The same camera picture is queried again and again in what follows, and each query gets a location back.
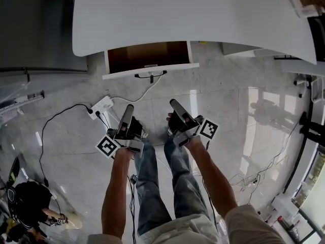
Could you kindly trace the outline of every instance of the qr code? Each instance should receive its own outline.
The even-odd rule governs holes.
[[[96,148],[107,158],[111,157],[118,149],[119,145],[111,139],[108,135],[105,135],[101,141],[96,145]]]
[[[212,140],[218,127],[217,124],[205,119],[201,125],[199,134]]]

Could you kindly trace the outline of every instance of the white table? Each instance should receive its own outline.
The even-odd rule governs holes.
[[[77,56],[164,41],[244,44],[316,63],[308,21],[289,0],[75,1]]]

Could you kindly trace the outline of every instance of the white shirt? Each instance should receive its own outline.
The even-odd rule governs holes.
[[[229,211],[225,217],[230,244],[284,244],[280,235],[261,220],[251,205]],[[205,215],[175,219],[140,236],[143,244],[221,243],[214,224]],[[96,234],[87,244],[122,244],[115,236]]]

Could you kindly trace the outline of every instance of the drawer handle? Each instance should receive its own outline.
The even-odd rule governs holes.
[[[156,75],[156,76],[153,76],[153,75],[151,74],[150,77],[140,77],[139,74],[135,74],[134,77],[135,77],[135,78],[139,78],[139,79],[147,79],[147,78],[150,78],[150,84],[152,84],[152,83],[153,83],[153,78],[154,78],[154,77],[160,77],[160,76],[162,76],[162,75],[164,75],[164,74],[166,74],[166,73],[167,73],[167,71],[162,71],[162,74],[160,74],[160,75]]]

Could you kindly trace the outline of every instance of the drawer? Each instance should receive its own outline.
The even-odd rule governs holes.
[[[199,67],[192,62],[190,42],[186,41],[127,46],[104,54],[107,74],[103,79]]]

